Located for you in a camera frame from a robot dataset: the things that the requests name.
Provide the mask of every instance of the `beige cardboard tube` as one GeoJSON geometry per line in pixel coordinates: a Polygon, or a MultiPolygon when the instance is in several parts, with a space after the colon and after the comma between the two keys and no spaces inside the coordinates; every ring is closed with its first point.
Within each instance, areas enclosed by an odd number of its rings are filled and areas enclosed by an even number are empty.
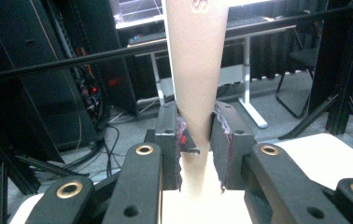
{"type": "Polygon", "coordinates": [[[199,200],[205,182],[228,7],[222,0],[163,0],[162,5],[178,113],[186,120],[201,151],[200,155],[182,154],[181,190],[199,200]]]}

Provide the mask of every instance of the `monitor screen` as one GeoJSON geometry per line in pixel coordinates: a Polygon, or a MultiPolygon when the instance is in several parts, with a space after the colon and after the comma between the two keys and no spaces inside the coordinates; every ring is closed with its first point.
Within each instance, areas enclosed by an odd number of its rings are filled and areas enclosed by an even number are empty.
{"type": "Polygon", "coordinates": [[[162,0],[109,0],[116,29],[162,21],[162,0]]]}

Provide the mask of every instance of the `office chair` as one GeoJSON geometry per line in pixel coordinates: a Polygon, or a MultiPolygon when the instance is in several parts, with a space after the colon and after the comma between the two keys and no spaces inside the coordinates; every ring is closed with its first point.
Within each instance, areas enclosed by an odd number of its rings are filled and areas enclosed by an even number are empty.
{"type": "MultiPolygon", "coordinates": [[[[309,12],[294,12],[290,13],[291,16],[303,15],[309,12]]],[[[316,23],[312,21],[302,22],[296,25],[295,28],[292,29],[295,36],[295,44],[298,45],[298,50],[293,51],[289,58],[292,62],[297,63],[303,69],[307,70],[310,74],[311,79],[314,79],[314,70],[317,64],[317,56],[318,56],[318,44],[317,40],[319,39],[318,34],[318,26],[316,23]],[[311,35],[311,43],[308,48],[304,47],[304,43],[300,38],[301,35],[311,35]]],[[[299,114],[293,112],[279,97],[279,92],[282,86],[282,83],[285,78],[285,73],[281,75],[281,79],[279,80],[278,87],[275,92],[276,100],[296,119],[301,118],[304,115],[305,110],[308,107],[310,96],[307,97],[304,107],[299,114]]]]}

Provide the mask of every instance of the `desk leg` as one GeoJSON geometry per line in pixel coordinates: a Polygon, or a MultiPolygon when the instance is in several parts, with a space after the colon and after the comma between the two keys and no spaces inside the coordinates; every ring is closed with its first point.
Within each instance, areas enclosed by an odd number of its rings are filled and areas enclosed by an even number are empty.
{"type": "Polygon", "coordinates": [[[250,84],[250,64],[249,64],[249,50],[250,50],[250,37],[244,38],[244,62],[243,62],[243,80],[244,80],[244,94],[243,97],[239,97],[238,101],[243,106],[243,108],[248,112],[248,114],[253,118],[255,123],[259,128],[265,129],[269,125],[261,117],[258,111],[249,102],[249,84],[250,84]]]}
{"type": "Polygon", "coordinates": [[[159,69],[157,68],[156,57],[154,53],[150,53],[150,59],[152,62],[152,68],[154,73],[154,78],[156,80],[157,94],[159,95],[160,105],[164,104],[164,94],[162,93],[162,83],[160,81],[159,69]]]}

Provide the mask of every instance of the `floor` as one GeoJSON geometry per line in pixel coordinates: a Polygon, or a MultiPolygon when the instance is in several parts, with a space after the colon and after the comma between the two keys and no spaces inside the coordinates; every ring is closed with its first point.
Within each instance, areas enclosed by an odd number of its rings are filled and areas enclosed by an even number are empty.
{"type": "MultiPolygon", "coordinates": [[[[242,120],[247,124],[255,135],[258,142],[278,142],[277,137],[288,133],[292,130],[301,119],[293,118],[275,99],[275,89],[278,84],[279,77],[275,79],[254,80],[251,83],[251,103],[268,122],[267,129],[260,129],[254,121],[249,117],[243,107],[237,102],[237,97],[243,91],[242,85],[223,86],[219,88],[219,101],[228,103],[240,114],[242,120]]],[[[285,79],[285,86],[281,92],[281,97],[285,99],[287,104],[293,109],[302,108],[304,101],[309,93],[311,79],[305,72],[288,75],[285,79]]],[[[150,105],[144,107],[137,117],[122,113],[117,108],[112,108],[109,124],[114,128],[107,128],[106,143],[109,147],[114,145],[114,157],[112,158],[112,170],[115,172],[122,166],[126,151],[136,143],[144,141],[147,129],[154,129],[156,126],[158,105],[150,105]]],[[[323,133],[327,114],[325,113],[313,124],[311,124],[302,135],[312,133],[323,133]]],[[[353,118],[350,118],[347,125],[346,141],[353,144],[353,118]]],[[[90,150],[86,147],[71,150],[63,153],[63,159],[66,163],[74,161],[90,150]]],[[[76,171],[90,174],[93,182],[98,182],[106,178],[107,155],[103,149],[94,159],[79,166],[76,171]]],[[[53,175],[38,173],[42,186],[39,192],[44,192],[46,188],[55,181],[53,175]]],[[[8,187],[8,211],[13,214],[20,204],[26,200],[28,196],[22,195],[17,188],[9,181],[8,187]]]]}

